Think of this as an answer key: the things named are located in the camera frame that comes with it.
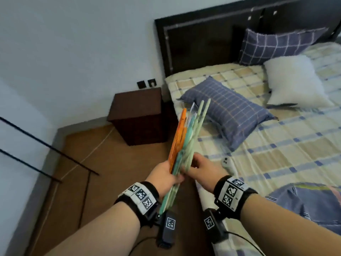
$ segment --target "blue plaid pillow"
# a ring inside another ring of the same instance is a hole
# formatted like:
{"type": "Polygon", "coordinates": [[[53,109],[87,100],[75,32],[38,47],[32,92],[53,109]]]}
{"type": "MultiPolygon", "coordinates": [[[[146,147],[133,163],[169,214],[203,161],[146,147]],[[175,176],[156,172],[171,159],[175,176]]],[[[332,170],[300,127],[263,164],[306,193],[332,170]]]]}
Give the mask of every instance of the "blue plaid pillow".
{"type": "Polygon", "coordinates": [[[263,64],[271,58],[299,55],[327,31],[327,28],[265,35],[246,29],[239,52],[239,64],[263,64]]]}
{"type": "Polygon", "coordinates": [[[258,124],[275,119],[267,109],[249,101],[242,95],[223,86],[212,77],[186,91],[180,100],[198,106],[201,101],[211,104],[207,115],[219,125],[222,135],[233,152],[251,134],[258,124]]]}

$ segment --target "white wall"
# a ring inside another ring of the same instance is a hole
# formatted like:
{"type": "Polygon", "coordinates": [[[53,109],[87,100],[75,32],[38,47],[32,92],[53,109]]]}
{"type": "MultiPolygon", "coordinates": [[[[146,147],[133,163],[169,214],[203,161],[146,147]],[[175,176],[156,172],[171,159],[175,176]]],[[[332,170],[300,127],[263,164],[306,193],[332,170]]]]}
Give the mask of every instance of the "white wall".
{"type": "MultiPolygon", "coordinates": [[[[52,143],[57,128],[0,79],[0,115],[52,143]]],[[[48,148],[0,121],[0,148],[41,168],[48,148]]],[[[0,255],[4,255],[38,173],[0,154],[0,255]]]]}
{"type": "Polygon", "coordinates": [[[0,75],[59,127],[163,83],[154,19],[238,0],[0,0],[0,75]]]}

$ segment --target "white fluffy pillow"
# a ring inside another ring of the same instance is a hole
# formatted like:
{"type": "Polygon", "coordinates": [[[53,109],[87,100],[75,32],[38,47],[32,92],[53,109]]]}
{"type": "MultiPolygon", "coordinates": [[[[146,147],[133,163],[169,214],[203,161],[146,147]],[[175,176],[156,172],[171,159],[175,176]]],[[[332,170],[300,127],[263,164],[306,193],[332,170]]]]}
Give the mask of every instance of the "white fluffy pillow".
{"type": "Polygon", "coordinates": [[[305,55],[273,58],[264,65],[272,91],[268,105],[295,104],[293,107],[301,108],[334,105],[325,94],[313,64],[305,55]]]}

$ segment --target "pillow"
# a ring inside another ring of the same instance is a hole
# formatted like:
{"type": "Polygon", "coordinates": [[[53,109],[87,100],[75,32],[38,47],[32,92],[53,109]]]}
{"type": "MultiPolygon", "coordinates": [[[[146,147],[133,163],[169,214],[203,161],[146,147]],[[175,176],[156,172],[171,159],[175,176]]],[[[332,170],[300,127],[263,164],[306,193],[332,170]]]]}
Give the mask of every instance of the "pillow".
{"type": "Polygon", "coordinates": [[[268,110],[223,86],[212,77],[186,91],[180,100],[199,106],[211,98],[207,115],[218,124],[222,136],[233,152],[258,124],[275,119],[268,110]]]}
{"type": "Polygon", "coordinates": [[[273,58],[264,63],[271,97],[268,105],[292,104],[294,107],[330,107],[313,64],[305,55],[273,58]]]}
{"type": "Polygon", "coordinates": [[[255,65],[289,55],[299,55],[327,31],[327,28],[265,35],[246,29],[239,52],[239,64],[255,65]]]}

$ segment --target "power outlet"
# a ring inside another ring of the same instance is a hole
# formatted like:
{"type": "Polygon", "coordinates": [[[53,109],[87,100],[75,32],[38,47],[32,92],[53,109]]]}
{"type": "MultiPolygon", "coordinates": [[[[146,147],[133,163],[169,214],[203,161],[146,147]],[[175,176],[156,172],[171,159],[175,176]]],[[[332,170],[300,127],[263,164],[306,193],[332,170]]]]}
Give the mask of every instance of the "power outlet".
{"type": "Polygon", "coordinates": [[[139,89],[143,89],[143,88],[147,87],[146,83],[144,81],[138,81],[137,85],[138,85],[139,89]]]}
{"type": "Polygon", "coordinates": [[[149,87],[155,87],[156,86],[156,80],[155,79],[149,79],[148,84],[149,84],[149,87]]]}

